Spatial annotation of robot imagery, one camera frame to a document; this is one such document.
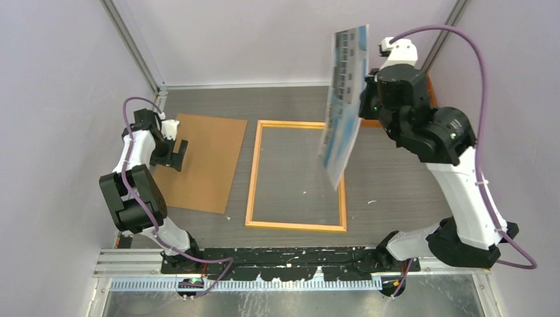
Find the building and sky photo print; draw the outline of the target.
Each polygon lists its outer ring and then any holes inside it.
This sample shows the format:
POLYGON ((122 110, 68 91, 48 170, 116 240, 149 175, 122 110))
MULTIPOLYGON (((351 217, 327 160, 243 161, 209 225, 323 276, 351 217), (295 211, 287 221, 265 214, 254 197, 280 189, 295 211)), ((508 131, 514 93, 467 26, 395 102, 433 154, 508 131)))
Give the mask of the building and sky photo print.
POLYGON ((360 95, 368 72, 368 29, 364 24, 336 32, 332 73, 318 155, 334 189, 338 189, 357 140, 360 95))

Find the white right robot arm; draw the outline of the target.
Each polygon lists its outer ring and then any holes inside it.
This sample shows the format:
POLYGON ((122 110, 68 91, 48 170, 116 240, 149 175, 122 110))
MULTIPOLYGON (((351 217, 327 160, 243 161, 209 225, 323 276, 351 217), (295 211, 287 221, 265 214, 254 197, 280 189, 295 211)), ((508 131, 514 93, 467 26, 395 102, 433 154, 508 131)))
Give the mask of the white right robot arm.
POLYGON ((452 267, 489 269, 518 225, 491 216, 475 175, 476 138, 465 113, 431 104, 426 74, 408 64, 373 69, 359 114, 378 120, 396 147, 417 156, 440 186, 451 216, 424 229, 395 230, 377 246, 378 265, 393 271, 410 258, 433 256, 452 267))

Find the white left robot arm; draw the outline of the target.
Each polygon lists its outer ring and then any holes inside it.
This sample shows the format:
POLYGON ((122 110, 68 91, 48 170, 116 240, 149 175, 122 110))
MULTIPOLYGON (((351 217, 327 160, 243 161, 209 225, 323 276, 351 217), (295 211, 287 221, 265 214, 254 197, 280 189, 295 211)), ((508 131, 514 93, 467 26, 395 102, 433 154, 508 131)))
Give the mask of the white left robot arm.
POLYGON ((186 273, 203 263, 195 239, 169 217, 164 196, 150 171, 160 165, 181 171, 188 142, 176 139, 179 121, 142 109, 122 133, 123 151, 99 186, 118 230, 141 234, 162 249, 163 260, 186 273))

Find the brown fibreboard backing board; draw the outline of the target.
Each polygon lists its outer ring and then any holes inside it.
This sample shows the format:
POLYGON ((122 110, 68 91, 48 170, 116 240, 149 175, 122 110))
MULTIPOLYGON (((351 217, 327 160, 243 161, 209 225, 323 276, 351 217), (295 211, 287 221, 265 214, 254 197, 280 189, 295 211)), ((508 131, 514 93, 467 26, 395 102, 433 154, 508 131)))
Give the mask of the brown fibreboard backing board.
POLYGON ((182 170, 159 166, 153 176, 168 207, 224 214, 248 122, 178 114, 178 140, 188 146, 182 170))

